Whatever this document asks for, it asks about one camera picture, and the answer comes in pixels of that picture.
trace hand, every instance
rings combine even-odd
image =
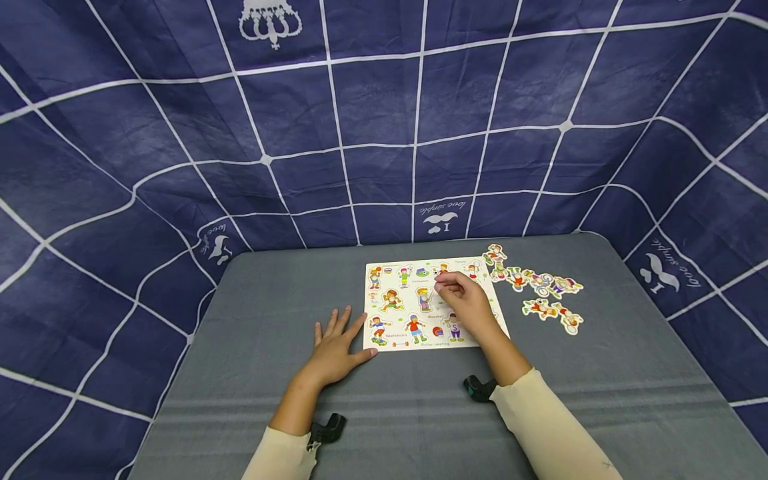
[[[464,327],[476,339],[501,333],[485,291],[460,272],[441,273],[435,279],[435,291],[450,305]]]
[[[338,317],[338,310],[333,310],[325,332],[320,322],[315,323],[315,349],[299,376],[316,382],[320,388],[323,388],[340,381],[355,367],[376,356],[379,352],[377,349],[365,349],[349,354],[349,344],[357,336],[368,316],[367,313],[360,315],[344,332],[351,314],[352,308],[349,305],[344,309],[341,317]]]

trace white crown print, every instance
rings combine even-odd
[[[286,16],[296,19],[296,27],[291,30]],[[253,21],[253,34],[245,31],[246,22]],[[287,0],[243,0],[243,14],[240,16],[240,34],[247,40],[267,40],[272,42],[272,49],[277,50],[280,38],[295,37],[301,33],[299,12],[288,5]]]

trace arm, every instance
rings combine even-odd
[[[493,318],[483,289],[461,273],[435,290],[478,340],[498,387],[491,395],[541,480],[621,480],[600,446]]]
[[[349,344],[365,323],[366,314],[344,332],[351,309],[347,306],[340,318],[338,313],[333,310],[325,332],[319,322],[315,324],[314,352],[288,384],[243,480],[307,480],[312,474],[319,444],[309,451],[306,447],[320,392],[377,354],[376,349],[349,354]]]

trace sports figure puzzle piece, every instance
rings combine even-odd
[[[382,298],[384,299],[384,305],[380,308],[382,312],[386,312],[388,309],[395,309],[395,310],[404,310],[404,307],[402,306],[402,300],[400,300],[400,297],[397,296],[397,290],[395,289],[389,289],[386,291],[386,293],[382,294]]]
[[[429,306],[429,301],[432,299],[432,292],[429,288],[422,287],[416,290],[416,296],[419,298],[419,307],[422,313],[431,312],[432,308]]]
[[[584,289],[584,286],[580,283],[576,283],[576,280],[572,278],[564,278],[562,276],[556,276],[552,280],[552,284],[549,286],[549,291],[552,296],[558,300],[563,298],[563,293],[579,293]]]
[[[408,278],[413,274],[413,265],[405,265],[400,269],[400,288],[408,288]]]
[[[440,268],[432,268],[432,273],[434,273],[435,276],[438,276],[440,273],[448,273],[449,271],[447,263],[440,263]]]
[[[491,270],[492,282],[503,282],[507,279],[507,269],[504,268],[504,259],[494,257],[493,270]]]
[[[425,323],[419,322],[419,316],[415,313],[411,313],[411,316],[409,317],[409,321],[406,324],[405,330],[410,330],[411,335],[413,336],[413,342],[419,343],[419,337],[421,337],[422,342],[427,341],[427,337],[424,336],[424,332],[419,328],[420,326],[423,326],[426,328]]]
[[[581,318],[581,315],[571,312],[569,309],[562,306],[560,302],[552,303],[552,307],[557,309],[558,313],[560,313],[560,323],[563,328],[565,328],[565,332],[568,335],[577,335],[578,326],[584,323],[584,319]]]
[[[382,335],[384,335],[384,325],[392,326],[392,323],[382,321],[382,318],[378,315],[371,318],[370,326],[374,329],[371,341],[382,346],[386,345],[386,340],[382,338]]]
[[[382,267],[378,266],[374,269],[371,269],[370,272],[368,272],[368,278],[371,280],[371,286],[368,287],[368,290],[378,290],[381,288],[381,276],[382,276]]]
[[[448,327],[449,330],[451,330],[451,341],[452,342],[463,342],[464,339],[462,338],[462,326],[461,323],[458,321],[458,317],[454,312],[450,312],[448,314],[448,318],[443,320],[443,323]]]
[[[480,262],[475,260],[474,262],[464,265],[464,270],[469,274],[469,278],[473,279],[476,283],[480,283],[478,275],[480,274]]]
[[[523,276],[528,278],[528,285],[531,286],[536,295],[549,296],[549,286],[554,277],[549,273],[538,274],[533,270],[523,270]]]
[[[512,288],[515,289],[515,292],[522,292],[523,288],[528,285],[530,280],[531,279],[523,275],[522,269],[519,266],[507,267],[507,281],[512,285]]]
[[[557,318],[558,311],[549,305],[549,300],[537,298],[536,300],[523,300],[523,314],[538,313],[538,318],[543,322],[549,317]]]
[[[488,245],[488,251],[483,253],[482,257],[485,258],[485,262],[489,266],[494,265],[494,259],[499,258],[501,259],[502,263],[504,263],[504,260],[507,260],[507,256],[504,255],[502,246],[496,243],[491,243],[490,245]]]

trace right hand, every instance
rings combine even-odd
[[[464,273],[441,273],[435,278],[435,291],[476,339],[502,331],[485,291]]]

